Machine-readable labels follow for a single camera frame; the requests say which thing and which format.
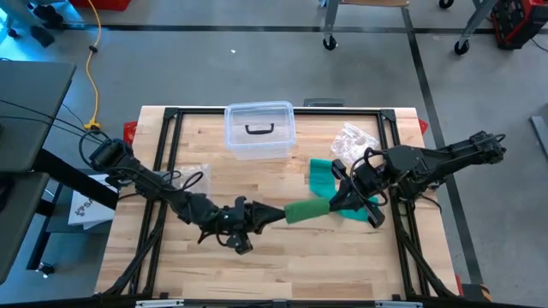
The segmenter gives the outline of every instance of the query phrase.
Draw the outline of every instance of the power cord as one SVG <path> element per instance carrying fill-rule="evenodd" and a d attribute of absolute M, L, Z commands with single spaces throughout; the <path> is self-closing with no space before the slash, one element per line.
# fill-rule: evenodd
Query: power cord
<path fill-rule="evenodd" d="M 11 106 L 14 106 L 14 107 L 17 107 L 17 108 L 21 108 L 21 109 L 24 109 L 24 110 L 27 110 L 27 111 L 31 111 L 31 112 L 33 112 L 33 113 L 35 113 L 35 114 L 38 114 L 38 115 L 41 115 L 41 116 L 45 116 L 45 117 L 47 117 L 47 118 L 49 118 L 49 119 L 52 119 L 53 121 L 59 121 L 59 122 L 61 122 L 61 123 L 64 123 L 64 124 L 66 124 L 66 125 L 69 125 L 70 127 L 76 128 L 76 129 L 78 129 L 78 130 L 79 130 L 80 132 L 82 132 L 82 133 L 86 133 L 86 131 L 85 131 L 83 128 L 77 127 L 76 125 L 74 125 L 74 124 L 72 124 L 72 123 L 70 123 L 70 122 L 67 122 L 67 121 L 65 121 L 65 120 L 56 118 L 55 116 L 47 115 L 47 114 L 45 114 L 44 112 L 40 112 L 40 111 L 31 109 L 31 108 L 28 108 L 28 107 L 25 107 L 25 106 L 16 104 L 16 103 L 11 103 L 11 102 L 9 102 L 9 101 L 7 101 L 7 100 L 3 100 L 3 99 L 0 99 L 0 103 L 8 104 L 8 105 L 11 105 Z M 101 140 L 101 139 L 98 139 L 98 138 L 95 137 L 95 136 L 92 136 L 92 137 L 93 137 L 95 140 L 99 141 L 99 142 L 102 142 L 102 141 L 103 141 L 103 140 Z"/>
<path fill-rule="evenodd" d="M 432 202 L 434 205 L 436 205 L 436 207 L 439 208 L 439 213 L 440 214 L 442 213 L 442 205 L 438 201 L 434 200 L 433 198 L 427 197 L 427 196 L 423 195 L 422 193 L 419 194 L 419 198 L 423 198 L 424 200 L 428 200 L 428 201 Z M 416 209 L 416 205 L 415 205 L 414 202 L 412 202 L 411 203 L 411 211 L 414 211 L 415 209 Z M 409 213 L 402 214 L 400 212 L 398 214 L 400 214 L 400 216 L 402 216 L 402 217 L 407 217 Z"/>
<path fill-rule="evenodd" d="M 174 175 L 174 174 L 177 174 L 178 176 L 172 178 L 171 180 L 178 179 L 178 178 L 180 178 L 180 177 L 182 176 L 181 171 L 179 171 L 179 170 L 174 170 L 174 171 L 172 171 L 172 172 L 166 173 L 166 174 L 163 175 L 162 177 L 165 178 L 167 175 Z M 118 198 L 118 201 L 123 200 L 123 199 L 125 199 L 125 198 L 134 197 L 134 196 L 139 196 L 139 194 L 138 194 L 137 192 L 129 193 L 129 194 L 127 194 L 127 195 L 123 195 L 123 196 L 121 196 L 120 198 Z"/>
<path fill-rule="evenodd" d="M 80 153 L 80 158 L 82 159 L 82 161 L 88 167 L 90 167 L 91 169 L 94 169 L 92 164 L 86 159 L 86 156 L 84 155 L 84 150 L 83 150 L 83 147 L 82 147 L 83 143 L 84 143 L 84 140 L 90 134 L 100 134 L 103 137 L 105 137 L 104 141 L 111 140 L 111 139 L 106 133 L 104 133 L 102 131 L 97 131 L 97 130 L 86 132 L 81 136 L 80 142 L 78 143 L 78 152 Z M 166 186 L 163 186 L 161 184 L 158 184 L 154 179 L 151 179 L 150 177 L 148 177 L 148 175 L 145 175 L 144 173 L 140 172 L 139 170 L 131 169 L 131 168 L 128 168 L 128 167 L 111 167 L 111 168 L 104 169 L 104 171 L 106 171 L 107 173 L 108 173 L 108 171 L 116 171 L 116 170 L 123 170 L 123 171 L 126 171 L 126 172 L 131 172 L 133 175 L 135 175 L 135 177 L 131 178 L 131 180 L 133 182 L 135 182 L 136 178 L 141 177 L 141 178 L 149 181 L 150 183 L 152 183 L 157 189 L 159 189 L 161 191 L 164 191 L 164 192 L 172 192 L 172 193 L 183 192 L 183 191 L 189 189 L 190 187 L 192 187 L 193 185 L 198 183 L 198 181 L 201 180 L 201 178 L 204 176 L 204 173 L 202 171 L 198 171 L 198 172 L 190 175 L 190 177 L 188 177 L 188 179 L 184 182 L 182 188 L 177 189 L 177 188 L 174 188 L 174 187 L 166 187 Z"/>
<path fill-rule="evenodd" d="M 95 9 L 95 6 L 92 3 L 92 0 L 87 0 L 89 2 L 90 7 L 92 7 L 93 13 L 95 14 L 95 18 L 97 19 L 97 26 L 98 26 L 98 34 L 97 39 L 95 40 L 95 43 L 93 45 L 89 46 L 89 56 L 87 57 L 86 62 L 86 74 L 89 81 L 92 83 L 93 90 L 95 91 L 95 110 L 93 111 L 93 116 L 89 120 L 89 122 L 84 125 L 84 128 L 87 130 L 99 130 L 101 129 L 101 124 L 97 122 L 97 113 L 99 110 L 99 90 L 97 88 L 97 85 L 95 84 L 95 80 L 93 80 L 92 74 L 90 73 L 89 64 L 92 61 L 93 54 L 98 52 L 97 46 L 99 45 L 99 41 L 101 40 L 101 19 L 99 18 L 99 14 L 97 13 L 97 10 Z"/>
<path fill-rule="evenodd" d="M 547 49 L 546 47 L 541 46 L 539 43 L 537 43 L 537 41 L 534 40 L 534 38 L 531 38 L 531 41 L 532 41 L 534 44 L 536 44 L 537 47 L 539 47 L 541 50 L 544 50 L 544 51 L 548 52 L 548 49 Z"/>
<path fill-rule="evenodd" d="M 81 123 L 82 127 L 84 127 L 84 122 L 82 121 L 82 119 L 80 119 L 79 116 L 77 116 L 66 104 L 62 104 L 62 106 L 64 108 L 66 108 L 68 110 L 68 112 L 70 112 L 76 119 L 78 119 L 78 121 Z"/>
<path fill-rule="evenodd" d="M 386 198 L 386 194 L 383 192 L 381 187 L 376 187 L 376 188 L 377 188 L 378 194 L 380 194 L 380 196 L 383 197 L 384 201 L 381 202 L 381 203 L 377 203 L 377 202 L 373 202 L 373 201 L 367 199 L 363 194 L 361 194 L 358 187 L 356 187 L 354 181 L 352 181 L 352 176 L 354 176 L 354 168 L 361 161 L 364 161 L 364 164 L 367 165 L 368 168 L 375 171 L 375 168 L 371 165 L 371 163 L 369 163 L 369 158 L 377 156 L 377 155 L 383 155 L 383 152 L 382 151 L 375 151 L 374 149 L 368 147 L 366 149 L 366 151 L 364 152 L 363 157 L 358 158 L 354 163 L 352 163 L 352 166 L 350 167 L 350 186 L 352 186 L 354 191 L 358 194 L 358 196 L 360 196 L 361 201 L 367 202 L 368 204 L 372 204 L 372 205 L 375 205 L 375 206 L 385 206 L 385 205 L 388 204 L 388 198 Z"/>

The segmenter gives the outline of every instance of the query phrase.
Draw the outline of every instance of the container lid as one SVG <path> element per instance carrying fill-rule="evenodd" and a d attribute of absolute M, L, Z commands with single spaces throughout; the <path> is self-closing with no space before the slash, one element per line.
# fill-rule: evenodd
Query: container lid
<path fill-rule="evenodd" d="M 293 105 L 284 101 L 229 105 L 224 110 L 224 140 L 229 149 L 295 145 Z"/>

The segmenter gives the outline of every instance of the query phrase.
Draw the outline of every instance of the clear plastic bag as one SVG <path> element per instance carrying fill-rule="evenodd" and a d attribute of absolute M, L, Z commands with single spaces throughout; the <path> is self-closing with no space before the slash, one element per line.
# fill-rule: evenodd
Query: clear plastic bag
<path fill-rule="evenodd" d="M 331 145 L 331 150 L 343 163 L 350 165 L 363 157 L 368 147 L 377 149 L 378 141 L 354 125 L 344 123 Z"/>
<path fill-rule="evenodd" d="M 182 186 L 185 184 L 185 181 L 187 181 L 191 176 L 193 176 L 197 172 L 203 172 L 204 175 L 202 178 L 197 181 L 194 185 L 192 185 L 190 188 L 187 189 L 188 192 L 191 193 L 204 193 L 209 194 L 210 192 L 210 185 L 211 185 L 211 167 L 208 164 L 201 164 L 201 165 L 195 165 L 195 166 L 187 166 L 179 168 L 177 171 L 181 172 L 181 177 L 177 179 L 173 179 L 173 186 L 177 188 L 182 188 Z M 194 181 L 198 180 L 199 176 L 195 175 L 192 180 L 189 181 L 189 184 L 192 184 Z"/>

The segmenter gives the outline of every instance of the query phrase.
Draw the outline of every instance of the gray concrete floor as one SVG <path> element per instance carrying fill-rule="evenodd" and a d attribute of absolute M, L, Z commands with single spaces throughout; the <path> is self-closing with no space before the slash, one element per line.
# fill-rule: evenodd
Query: gray concrete floor
<path fill-rule="evenodd" d="M 93 23 L 90 12 L 58 6 L 68 21 Z M 464 27 L 474 6 L 459 2 L 448 11 L 437 1 L 412 1 L 415 27 Z M 321 26 L 325 11 L 315 0 L 133 0 L 122 13 L 101 12 L 107 24 L 207 26 Z M 400 9 L 341 6 L 337 26 L 403 27 Z M 64 103 L 82 120 L 93 109 L 86 79 L 87 46 L 95 31 L 57 33 L 44 50 L 28 35 L 18 41 L 0 33 L 0 56 L 13 60 L 75 62 Z M 339 46 L 322 47 L 320 33 L 117 32 L 105 31 L 92 72 L 101 92 L 99 120 L 110 136 L 137 119 L 142 105 L 226 105 L 305 98 L 344 98 L 347 106 L 415 107 L 428 121 L 406 34 L 337 33 Z M 453 54 L 455 35 L 417 35 L 422 61 L 446 143 L 479 130 L 506 133 L 503 163 L 465 169 L 456 175 L 485 284 L 499 302 L 545 305 L 548 245 L 543 189 L 548 162 L 528 117 L 546 101 L 548 55 L 533 44 L 497 49 L 491 35 L 475 36 L 463 57 Z M 539 35 L 548 46 L 548 37 Z M 60 117 L 73 121 L 66 110 Z M 433 147 L 432 132 L 425 136 Z M 76 167 L 77 139 L 53 130 L 46 148 Z M 457 274 L 468 274 L 446 192 L 445 232 Z M 0 286 L 0 303 L 91 294 L 105 237 L 56 235 L 46 258 L 60 273 L 44 281 L 23 268 L 39 229 L 35 219 L 12 273 Z M 18 293 L 31 286 L 30 293 Z"/>

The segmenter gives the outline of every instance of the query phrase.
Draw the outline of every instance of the clear plastic container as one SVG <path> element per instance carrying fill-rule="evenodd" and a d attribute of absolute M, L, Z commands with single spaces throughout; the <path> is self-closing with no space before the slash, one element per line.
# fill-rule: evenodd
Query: clear plastic container
<path fill-rule="evenodd" d="M 224 143 L 239 160 L 288 157 L 296 140 L 290 102 L 231 104 L 224 110 Z"/>

